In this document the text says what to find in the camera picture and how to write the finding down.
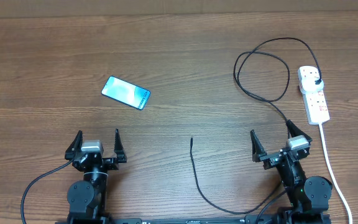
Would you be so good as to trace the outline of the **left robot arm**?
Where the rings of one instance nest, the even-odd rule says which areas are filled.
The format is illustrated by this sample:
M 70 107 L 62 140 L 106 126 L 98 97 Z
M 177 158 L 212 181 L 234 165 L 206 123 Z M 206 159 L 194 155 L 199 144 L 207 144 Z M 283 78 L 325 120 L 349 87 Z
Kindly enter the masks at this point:
M 108 172 L 118 170 L 127 157 L 120 134 L 115 130 L 114 153 L 116 157 L 104 157 L 100 140 L 84 141 L 82 131 L 65 151 L 65 159 L 83 173 L 83 180 L 73 183 L 67 192 L 70 204 L 68 223 L 114 223 L 105 211 L 108 186 Z

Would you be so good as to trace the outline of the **white power strip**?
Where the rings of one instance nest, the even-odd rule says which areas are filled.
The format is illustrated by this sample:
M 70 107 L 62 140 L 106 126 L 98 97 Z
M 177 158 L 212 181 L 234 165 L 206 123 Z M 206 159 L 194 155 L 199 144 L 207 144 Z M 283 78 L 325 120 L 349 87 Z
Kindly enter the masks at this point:
M 314 78 L 319 80 L 319 72 L 316 67 L 302 66 L 298 69 L 298 80 L 301 78 Z M 317 91 L 311 94 L 302 94 L 305 105 L 308 123 L 311 125 L 323 124 L 330 120 L 324 91 Z

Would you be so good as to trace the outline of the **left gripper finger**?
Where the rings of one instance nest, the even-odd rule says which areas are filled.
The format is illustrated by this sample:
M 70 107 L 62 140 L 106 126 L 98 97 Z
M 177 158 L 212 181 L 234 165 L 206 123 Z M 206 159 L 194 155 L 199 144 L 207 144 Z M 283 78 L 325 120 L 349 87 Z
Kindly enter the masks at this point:
M 127 156 L 124 152 L 124 148 L 121 142 L 121 137 L 118 129 L 115 130 L 114 152 L 116 153 L 117 163 L 127 162 Z
M 76 154 L 81 151 L 82 143 L 83 143 L 83 132 L 79 130 L 75 139 L 70 144 L 68 149 L 65 151 L 65 159 L 68 161 L 73 160 Z

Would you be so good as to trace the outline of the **blue-screen smartphone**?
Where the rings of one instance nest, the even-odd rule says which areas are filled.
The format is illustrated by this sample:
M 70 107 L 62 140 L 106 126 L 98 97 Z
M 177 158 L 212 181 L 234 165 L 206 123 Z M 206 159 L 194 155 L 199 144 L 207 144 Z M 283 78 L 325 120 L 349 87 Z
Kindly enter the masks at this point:
M 151 96 L 151 91 L 110 76 L 101 94 L 138 110 L 143 110 Z

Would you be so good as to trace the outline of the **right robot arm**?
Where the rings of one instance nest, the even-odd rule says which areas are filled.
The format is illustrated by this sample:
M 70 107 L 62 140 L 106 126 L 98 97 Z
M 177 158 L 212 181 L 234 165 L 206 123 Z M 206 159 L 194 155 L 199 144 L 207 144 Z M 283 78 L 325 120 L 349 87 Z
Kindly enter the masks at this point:
M 307 177 L 300 160 L 310 154 L 312 138 L 292 121 L 286 121 L 290 138 L 285 147 L 274 154 L 267 154 L 255 131 L 250 131 L 252 160 L 263 162 L 264 169 L 276 168 L 284 191 L 273 198 L 257 215 L 244 217 L 246 223 L 330 223 L 329 208 L 333 184 L 325 177 Z M 274 214 L 264 212 L 282 195 L 287 195 L 289 207 L 280 207 Z

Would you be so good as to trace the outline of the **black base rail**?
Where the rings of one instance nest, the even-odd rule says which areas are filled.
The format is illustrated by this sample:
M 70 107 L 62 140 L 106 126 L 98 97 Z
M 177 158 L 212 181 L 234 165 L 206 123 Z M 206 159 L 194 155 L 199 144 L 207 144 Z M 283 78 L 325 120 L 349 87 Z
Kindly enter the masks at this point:
M 140 218 L 120 218 L 112 221 L 78 221 L 73 222 L 61 221 L 56 224 L 66 223 L 115 223 L 115 224 L 255 224 L 257 215 L 246 215 L 244 218 L 179 218 L 179 219 L 155 219 L 155 220 L 141 220 Z M 284 221 L 276 221 L 273 215 L 262 215 L 259 218 L 260 224 L 286 223 Z M 295 220 L 293 223 L 324 223 L 331 224 L 329 215 L 323 215 L 322 221 L 300 221 Z

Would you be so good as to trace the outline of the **white USB wall charger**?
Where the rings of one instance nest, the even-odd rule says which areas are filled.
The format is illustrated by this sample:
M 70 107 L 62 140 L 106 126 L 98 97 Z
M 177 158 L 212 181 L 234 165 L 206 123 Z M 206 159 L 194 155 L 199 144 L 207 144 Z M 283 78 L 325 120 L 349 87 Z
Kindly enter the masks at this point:
M 324 82 L 321 80 L 318 84 L 314 78 L 301 78 L 300 91 L 302 94 L 311 94 L 317 91 L 321 91 L 324 88 Z

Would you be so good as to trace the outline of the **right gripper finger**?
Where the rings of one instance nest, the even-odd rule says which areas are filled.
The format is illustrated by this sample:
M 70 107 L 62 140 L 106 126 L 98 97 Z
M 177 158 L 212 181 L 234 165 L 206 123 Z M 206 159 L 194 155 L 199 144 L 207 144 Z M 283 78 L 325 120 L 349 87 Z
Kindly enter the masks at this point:
M 250 131 L 250 138 L 252 142 L 252 160 L 254 162 L 260 162 L 260 158 L 266 156 L 267 153 L 254 130 Z
M 286 126 L 292 138 L 297 136 L 304 136 L 309 143 L 312 142 L 313 139 L 301 129 L 299 129 L 290 119 L 286 121 Z

